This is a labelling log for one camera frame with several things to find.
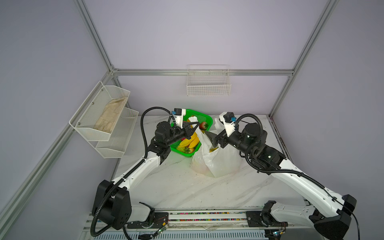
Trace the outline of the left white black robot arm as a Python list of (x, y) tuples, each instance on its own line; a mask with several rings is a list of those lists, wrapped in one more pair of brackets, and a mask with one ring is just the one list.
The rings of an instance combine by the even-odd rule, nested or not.
[(182, 139), (191, 140), (199, 127), (197, 121), (170, 124), (158, 123), (150, 142), (144, 140), (145, 154), (129, 170), (112, 181), (104, 180), (97, 188), (92, 209), (91, 236), (97, 237), (110, 228), (120, 230), (131, 222), (154, 222), (155, 209), (143, 202), (133, 204), (130, 191), (159, 167), (171, 152), (171, 145)]

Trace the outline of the white lemon print plastic bag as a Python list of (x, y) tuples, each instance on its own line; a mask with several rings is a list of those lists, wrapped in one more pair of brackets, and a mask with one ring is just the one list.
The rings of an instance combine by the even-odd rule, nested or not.
[(220, 178), (239, 170), (242, 158), (238, 150), (232, 146), (221, 148), (218, 145), (219, 148), (210, 153), (210, 149), (215, 147), (212, 147), (210, 140), (200, 129), (197, 129), (196, 133), (202, 145), (192, 157), (192, 170), (211, 178)]

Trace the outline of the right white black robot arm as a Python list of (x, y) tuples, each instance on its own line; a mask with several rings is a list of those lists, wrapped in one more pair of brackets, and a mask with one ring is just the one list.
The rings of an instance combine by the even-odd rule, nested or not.
[(328, 240), (342, 240), (349, 230), (357, 200), (340, 195), (297, 168), (281, 152), (266, 145), (267, 132), (260, 124), (247, 124), (242, 132), (214, 134), (206, 131), (213, 147), (232, 146), (244, 154), (246, 162), (259, 173), (272, 176), (299, 193), (310, 204), (290, 206), (268, 201), (261, 213), (262, 225), (294, 223), (314, 228)]

